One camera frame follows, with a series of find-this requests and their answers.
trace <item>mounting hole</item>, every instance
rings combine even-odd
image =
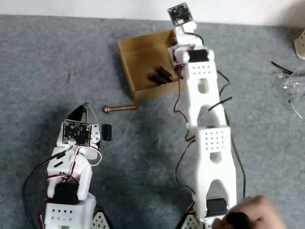
[[[214,163],[219,163],[221,161],[221,153],[210,153],[210,160]]]

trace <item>copper screw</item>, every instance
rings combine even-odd
[[[115,106],[115,107],[108,107],[105,106],[103,108],[104,113],[109,114],[111,111],[126,111],[126,110],[135,110],[137,106]]]

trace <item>transparent plastic sheet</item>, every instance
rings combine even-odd
[[[281,73],[280,87],[295,115],[305,119],[305,70],[292,74]]]

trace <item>small black component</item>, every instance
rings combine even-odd
[[[227,213],[227,203],[223,198],[208,199],[206,201],[206,207],[208,209],[206,214],[207,217],[224,215]]]
[[[161,65],[158,65],[156,67],[156,72],[163,77],[164,79],[166,79],[167,82],[171,83],[173,82],[173,76],[172,74],[170,74],[170,72],[168,72],[165,68],[163,68]]]
[[[90,146],[91,127],[88,123],[64,120],[62,143],[75,142],[77,146]]]
[[[77,198],[78,186],[79,184],[77,183],[58,183],[55,187],[52,203],[68,205],[79,204],[80,201]]]
[[[102,138],[104,141],[112,140],[112,126],[110,124],[102,125]]]
[[[175,27],[193,21],[193,17],[186,2],[169,8],[167,12],[169,13]]]
[[[61,161],[61,162],[57,163],[56,165],[54,165],[54,168],[60,166],[61,164],[63,164],[63,161]]]
[[[148,79],[158,85],[162,85],[162,84],[167,84],[167,80],[164,79],[163,77],[159,76],[156,73],[152,73],[148,76]]]
[[[231,224],[234,229],[250,229],[251,222],[249,217],[243,212],[230,212],[225,220]]]
[[[188,53],[190,55],[189,62],[209,61],[209,58],[208,58],[209,52],[206,49],[189,50]]]

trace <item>white 3d-printed bracket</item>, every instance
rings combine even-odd
[[[183,25],[184,31],[193,32],[196,28],[194,22]],[[196,184],[193,196],[195,201],[195,212],[197,217],[205,222],[207,214],[206,195],[210,185],[214,180],[219,181],[224,190],[228,208],[232,208],[237,202],[236,195],[236,170],[231,154],[231,129],[226,123],[224,107],[220,104],[214,107],[211,115],[214,118],[215,126],[207,128],[198,126],[198,115],[202,107],[209,109],[220,102],[217,85],[217,71],[214,62],[214,52],[203,46],[199,38],[193,35],[185,35],[181,26],[175,28],[178,44],[169,48],[171,59],[173,60],[173,49],[176,49],[175,57],[178,62],[184,63],[182,75],[185,78],[186,94],[188,100],[188,124],[187,127],[195,135],[198,161],[196,170]],[[194,46],[193,49],[206,49],[208,59],[206,62],[188,62],[189,57],[187,47],[181,45],[188,44]],[[204,91],[199,91],[198,86],[203,86]]]

